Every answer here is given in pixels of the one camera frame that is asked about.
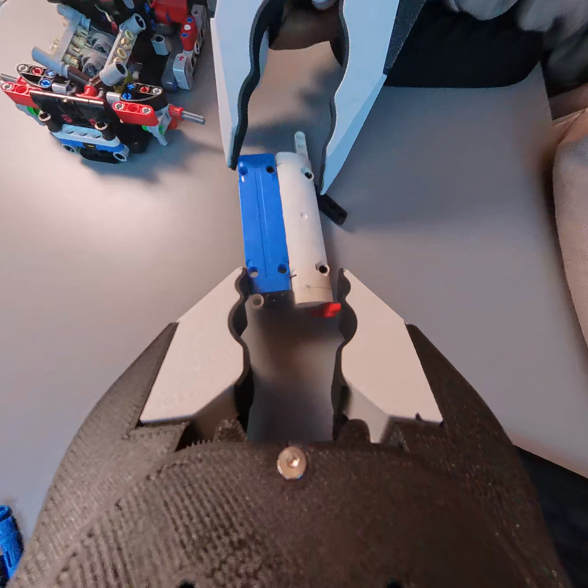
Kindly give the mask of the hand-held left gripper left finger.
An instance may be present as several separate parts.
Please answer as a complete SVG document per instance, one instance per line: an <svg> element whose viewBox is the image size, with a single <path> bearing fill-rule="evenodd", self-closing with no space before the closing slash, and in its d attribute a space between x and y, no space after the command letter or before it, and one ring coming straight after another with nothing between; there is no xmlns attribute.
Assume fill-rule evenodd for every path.
<svg viewBox="0 0 588 588"><path fill-rule="evenodd" d="M140 416L146 425L191 422L216 430L238 419L247 429L252 367L243 333L249 280L237 268L176 321Z"/></svg>

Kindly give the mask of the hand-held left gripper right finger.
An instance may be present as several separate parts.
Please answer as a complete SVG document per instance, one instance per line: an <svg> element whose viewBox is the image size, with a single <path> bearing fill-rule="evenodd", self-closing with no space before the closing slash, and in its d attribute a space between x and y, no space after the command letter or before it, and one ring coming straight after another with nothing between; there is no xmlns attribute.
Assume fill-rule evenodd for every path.
<svg viewBox="0 0 588 588"><path fill-rule="evenodd" d="M333 438L362 421L371 442L386 442L396 423L439 426L442 414L405 320L351 271L337 279L341 305L332 381Z"/></svg>

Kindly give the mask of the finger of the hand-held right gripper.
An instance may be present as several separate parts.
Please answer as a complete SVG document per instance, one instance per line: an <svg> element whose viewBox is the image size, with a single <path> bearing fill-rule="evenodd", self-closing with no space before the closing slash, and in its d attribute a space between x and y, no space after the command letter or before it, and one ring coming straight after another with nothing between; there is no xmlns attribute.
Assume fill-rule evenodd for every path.
<svg viewBox="0 0 588 588"><path fill-rule="evenodd" d="M211 35L219 123L229 168L236 168L248 127L251 96L262 76L262 40L275 1L217 1Z"/></svg>
<svg viewBox="0 0 588 588"><path fill-rule="evenodd" d="M332 128L321 163L326 193L345 163L385 82L399 1L340 1L343 77L330 103Z"/></svg>

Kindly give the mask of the blue and white lego assembly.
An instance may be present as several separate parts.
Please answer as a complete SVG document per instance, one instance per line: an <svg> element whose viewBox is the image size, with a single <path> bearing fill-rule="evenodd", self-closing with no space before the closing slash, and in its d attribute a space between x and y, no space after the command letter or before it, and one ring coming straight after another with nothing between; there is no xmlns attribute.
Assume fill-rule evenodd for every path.
<svg viewBox="0 0 588 588"><path fill-rule="evenodd" d="M323 213L341 226L348 214L316 188L305 134L294 151L239 156L239 199L249 298L254 310L292 307L334 318Z"/></svg>

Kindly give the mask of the lego car chassis assembly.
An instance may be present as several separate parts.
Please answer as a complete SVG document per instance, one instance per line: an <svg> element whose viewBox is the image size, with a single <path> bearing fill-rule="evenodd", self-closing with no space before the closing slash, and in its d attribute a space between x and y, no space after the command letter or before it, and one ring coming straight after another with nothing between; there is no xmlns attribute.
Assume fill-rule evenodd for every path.
<svg viewBox="0 0 588 588"><path fill-rule="evenodd" d="M178 123L205 118L173 105L190 92L209 31L206 1L49 1L63 30L33 63L1 74L1 91L69 153L122 164Z"/></svg>

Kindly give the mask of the person's beige torso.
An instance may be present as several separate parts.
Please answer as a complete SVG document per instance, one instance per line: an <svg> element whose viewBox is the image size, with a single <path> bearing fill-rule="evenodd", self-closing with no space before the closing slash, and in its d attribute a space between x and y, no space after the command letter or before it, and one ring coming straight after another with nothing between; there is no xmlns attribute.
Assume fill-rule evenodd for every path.
<svg viewBox="0 0 588 588"><path fill-rule="evenodd" d="M587 342L587 109L564 123L552 167L553 201L564 274Z"/></svg>

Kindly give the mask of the blue beam pieces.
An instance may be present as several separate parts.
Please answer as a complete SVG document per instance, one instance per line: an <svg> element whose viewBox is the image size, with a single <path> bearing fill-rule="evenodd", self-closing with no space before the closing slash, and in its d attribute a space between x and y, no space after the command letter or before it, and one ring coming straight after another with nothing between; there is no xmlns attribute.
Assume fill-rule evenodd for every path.
<svg viewBox="0 0 588 588"><path fill-rule="evenodd" d="M1 505L1 587L5 587L18 569L24 552L16 518L8 505Z"/></svg>

